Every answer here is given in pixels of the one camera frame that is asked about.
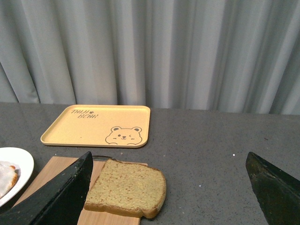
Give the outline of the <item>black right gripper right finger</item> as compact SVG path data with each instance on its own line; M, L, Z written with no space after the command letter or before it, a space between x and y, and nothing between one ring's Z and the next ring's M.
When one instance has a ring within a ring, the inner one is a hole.
M300 181L249 152L246 169L252 190L269 225L300 223Z

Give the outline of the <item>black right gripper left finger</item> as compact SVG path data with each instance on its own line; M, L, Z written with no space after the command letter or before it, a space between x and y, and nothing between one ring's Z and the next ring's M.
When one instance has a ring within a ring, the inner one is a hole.
M86 152L31 196L0 216L2 225L76 225L89 190L93 159Z

